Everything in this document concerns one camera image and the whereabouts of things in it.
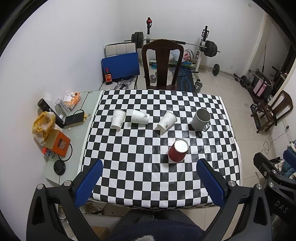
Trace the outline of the red ribbed paper cup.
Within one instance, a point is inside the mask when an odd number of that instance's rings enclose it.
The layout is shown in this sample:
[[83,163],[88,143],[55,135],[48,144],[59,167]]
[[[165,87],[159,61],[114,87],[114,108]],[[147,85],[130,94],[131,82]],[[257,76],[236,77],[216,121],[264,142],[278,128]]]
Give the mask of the red ribbed paper cup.
[[180,138],[174,142],[174,144],[168,150],[168,157],[173,162],[181,162],[184,160],[189,149],[188,142]]

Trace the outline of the upright white paper cup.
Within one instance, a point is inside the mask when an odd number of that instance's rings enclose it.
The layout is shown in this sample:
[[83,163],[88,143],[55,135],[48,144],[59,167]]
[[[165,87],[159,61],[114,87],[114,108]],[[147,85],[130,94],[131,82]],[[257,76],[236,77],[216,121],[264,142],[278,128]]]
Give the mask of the upright white paper cup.
[[112,121],[111,121],[111,128],[115,130],[120,130],[122,124],[125,121],[126,112],[121,109],[116,109],[113,111]]

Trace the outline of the lying white paper cup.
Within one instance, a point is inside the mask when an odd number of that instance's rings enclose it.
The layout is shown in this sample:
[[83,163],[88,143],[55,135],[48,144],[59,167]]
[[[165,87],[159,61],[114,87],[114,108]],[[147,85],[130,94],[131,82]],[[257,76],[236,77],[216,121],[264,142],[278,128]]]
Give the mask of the lying white paper cup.
[[131,123],[147,125],[149,123],[150,115],[134,109],[132,111]]

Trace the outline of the black round puck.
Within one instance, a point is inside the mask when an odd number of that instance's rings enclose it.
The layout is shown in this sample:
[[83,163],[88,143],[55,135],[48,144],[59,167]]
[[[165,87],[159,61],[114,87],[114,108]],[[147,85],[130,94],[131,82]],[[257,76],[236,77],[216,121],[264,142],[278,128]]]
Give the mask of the black round puck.
[[53,165],[54,172],[61,176],[65,173],[66,165],[62,160],[57,160]]

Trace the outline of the orange box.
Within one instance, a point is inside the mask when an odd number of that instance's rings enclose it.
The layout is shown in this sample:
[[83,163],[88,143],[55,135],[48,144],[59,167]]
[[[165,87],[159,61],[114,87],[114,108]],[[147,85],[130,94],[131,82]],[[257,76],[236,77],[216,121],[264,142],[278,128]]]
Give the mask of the orange box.
[[49,151],[65,157],[70,145],[70,139],[60,130],[52,129],[43,147],[42,153],[49,155]]

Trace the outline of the grey ceramic mug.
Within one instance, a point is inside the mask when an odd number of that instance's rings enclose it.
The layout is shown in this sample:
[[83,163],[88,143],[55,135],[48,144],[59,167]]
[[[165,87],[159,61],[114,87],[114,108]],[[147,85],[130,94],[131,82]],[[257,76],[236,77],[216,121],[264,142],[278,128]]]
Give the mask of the grey ceramic mug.
[[196,111],[192,121],[191,126],[196,131],[206,132],[210,128],[210,113],[203,108]]

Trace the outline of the wooden chair by door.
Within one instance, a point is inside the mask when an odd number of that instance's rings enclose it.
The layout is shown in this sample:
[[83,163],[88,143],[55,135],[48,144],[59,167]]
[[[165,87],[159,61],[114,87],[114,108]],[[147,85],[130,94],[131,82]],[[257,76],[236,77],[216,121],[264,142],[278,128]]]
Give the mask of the wooden chair by door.
[[253,117],[257,131],[267,132],[271,127],[277,124],[293,110],[291,96],[284,90],[276,97],[272,104],[261,101],[258,105],[250,106],[251,117]]

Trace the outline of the black power bank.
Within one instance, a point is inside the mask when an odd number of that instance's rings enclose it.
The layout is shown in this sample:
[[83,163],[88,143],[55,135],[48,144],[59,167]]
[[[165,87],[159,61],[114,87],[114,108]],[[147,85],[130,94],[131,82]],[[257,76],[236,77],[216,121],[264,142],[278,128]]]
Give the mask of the black power bank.
[[64,126],[71,126],[74,124],[82,123],[86,120],[87,115],[85,114],[84,110],[79,109],[65,118]]

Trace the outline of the black white checkered tablecloth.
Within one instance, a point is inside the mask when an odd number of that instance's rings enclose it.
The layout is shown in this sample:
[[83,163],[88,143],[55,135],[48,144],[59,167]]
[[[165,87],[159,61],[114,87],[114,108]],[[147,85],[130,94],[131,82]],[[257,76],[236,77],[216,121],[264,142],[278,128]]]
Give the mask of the black white checkered tablecloth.
[[[206,132],[191,121],[200,108],[211,116]],[[113,111],[126,112],[120,130],[111,128]],[[147,125],[131,123],[132,111],[148,113]],[[167,111],[176,123],[158,129]],[[168,150],[180,138],[189,144],[181,162]],[[168,90],[104,90],[95,106],[85,138],[81,169],[103,162],[102,176],[90,197],[96,201],[151,209],[209,206],[212,201],[196,172],[206,159],[226,180],[240,181],[240,154],[222,98],[215,95]]]

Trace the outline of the yellow plastic bag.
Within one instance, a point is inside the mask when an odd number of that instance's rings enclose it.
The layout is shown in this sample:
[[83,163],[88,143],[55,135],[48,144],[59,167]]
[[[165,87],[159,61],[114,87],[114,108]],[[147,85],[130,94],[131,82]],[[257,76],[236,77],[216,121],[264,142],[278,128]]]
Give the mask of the yellow plastic bag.
[[49,112],[42,112],[34,121],[32,127],[32,134],[34,139],[44,146],[49,133],[55,126],[55,114]]

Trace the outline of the orange tissue pack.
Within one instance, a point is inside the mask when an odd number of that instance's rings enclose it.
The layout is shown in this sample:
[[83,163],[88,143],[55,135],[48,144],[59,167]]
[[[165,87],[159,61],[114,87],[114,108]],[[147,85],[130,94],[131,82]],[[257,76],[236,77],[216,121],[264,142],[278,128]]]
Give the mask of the orange tissue pack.
[[80,92],[66,91],[63,101],[67,108],[70,110],[74,109],[76,104],[80,101]]

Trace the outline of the black rectangular box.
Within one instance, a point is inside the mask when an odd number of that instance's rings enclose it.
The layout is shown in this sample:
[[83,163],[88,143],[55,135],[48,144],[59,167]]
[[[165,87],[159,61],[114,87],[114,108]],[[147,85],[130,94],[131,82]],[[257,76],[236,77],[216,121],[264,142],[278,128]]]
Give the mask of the black rectangular box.
[[60,128],[64,128],[64,122],[63,120],[58,116],[58,114],[47,104],[47,102],[41,98],[38,103],[37,103],[38,107],[42,110],[42,111],[46,111],[49,113],[53,113],[55,114],[55,124],[60,127]]

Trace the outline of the blue folded mat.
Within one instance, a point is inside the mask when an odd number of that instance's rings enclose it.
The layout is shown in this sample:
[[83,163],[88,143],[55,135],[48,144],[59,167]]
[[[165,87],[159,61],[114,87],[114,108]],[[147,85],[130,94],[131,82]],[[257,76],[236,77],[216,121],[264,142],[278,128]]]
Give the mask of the blue folded mat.
[[134,52],[103,58],[101,60],[101,68],[103,81],[105,81],[106,68],[108,68],[112,80],[140,75],[138,53]]

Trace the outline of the barbell with black plates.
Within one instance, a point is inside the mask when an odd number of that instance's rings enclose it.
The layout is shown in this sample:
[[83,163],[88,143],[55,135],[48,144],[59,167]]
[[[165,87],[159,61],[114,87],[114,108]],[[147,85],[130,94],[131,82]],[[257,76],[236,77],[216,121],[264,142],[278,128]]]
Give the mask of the barbell with black plates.
[[[156,40],[158,40],[158,39],[145,39],[143,32],[134,32],[131,35],[131,39],[125,40],[125,42],[135,43],[137,48],[142,48],[145,41],[151,42],[151,41],[156,41]],[[180,44],[180,45],[190,45],[190,46],[195,46],[195,47],[199,46],[199,45],[187,43],[184,41],[178,41],[178,40],[171,40],[171,41],[173,41],[177,44]],[[217,53],[220,53],[220,51],[218,50],[217,45],[213,41],[206,40],[205,49],[204,49],[203,53],[207,57],[214,57],[217,55]]]

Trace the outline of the dark wooden chair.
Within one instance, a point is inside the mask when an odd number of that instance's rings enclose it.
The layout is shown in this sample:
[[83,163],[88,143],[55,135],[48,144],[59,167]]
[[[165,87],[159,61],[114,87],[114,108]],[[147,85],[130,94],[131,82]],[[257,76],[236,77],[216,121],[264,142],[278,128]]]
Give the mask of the dark wooden chair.
[[[154,50],[156,55],[156,64],[157,64],[157,82],[156,86],[151,85],[150,74],[149,74],[149,65],[147,61],[147,51]],[[169,57],[170,52],[173,50],[178,50],[180,52],[177,65],[175,67],[175,72],[171,81],[171,84],[168,85],[168,68],[169,68]],[[158,39],[152,41],[149,44],[145,44],[142,47],[142,62],[144,66],[144,77],[146,89],[158,89],[158,90],[178,90],[176,87],[178,72],[182,64],[182,59],[184,55],[184,47],[180,44],[177,44],[171,40]]]

